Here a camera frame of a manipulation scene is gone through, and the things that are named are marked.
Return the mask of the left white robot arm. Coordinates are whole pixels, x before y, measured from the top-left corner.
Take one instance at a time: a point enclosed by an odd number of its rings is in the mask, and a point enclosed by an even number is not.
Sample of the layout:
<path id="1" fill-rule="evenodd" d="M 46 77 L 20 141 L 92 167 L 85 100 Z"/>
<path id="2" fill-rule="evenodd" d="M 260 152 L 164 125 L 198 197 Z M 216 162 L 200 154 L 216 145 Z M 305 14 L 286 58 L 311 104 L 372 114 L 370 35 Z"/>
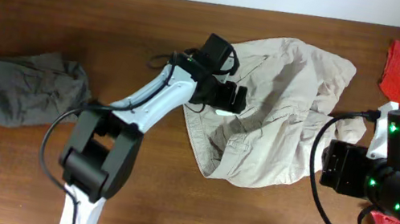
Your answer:
<path id="1" fill-rule="evenodd" d="M 131 96 L 76 109 L 75 128 L 58 160 L 66 195 L 59 224 L 97 224 L 105 202 L 129 179 L 144 135 L 175 108 L 199 104 L 240 113 L 247 89 L 228 80 L 238 69 L 234 56 L 175 52 Z"/>

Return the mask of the beige cargo shorts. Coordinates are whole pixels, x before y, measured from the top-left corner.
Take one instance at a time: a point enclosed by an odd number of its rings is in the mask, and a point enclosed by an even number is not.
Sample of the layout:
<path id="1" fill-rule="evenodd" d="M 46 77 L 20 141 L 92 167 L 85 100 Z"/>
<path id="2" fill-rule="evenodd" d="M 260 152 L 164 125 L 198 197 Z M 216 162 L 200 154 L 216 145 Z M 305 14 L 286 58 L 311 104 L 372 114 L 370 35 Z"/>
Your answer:
<path id="1" fill-rule="evenodd" d="M 241 64 L 231 79 L 247 88 L 244 111 L 183 108 L 198 168 L 205 178 L 243 188 L 293 184 L 309 175 L 313 141 L 357 70 L 294 38 L 234 47 Z"/>

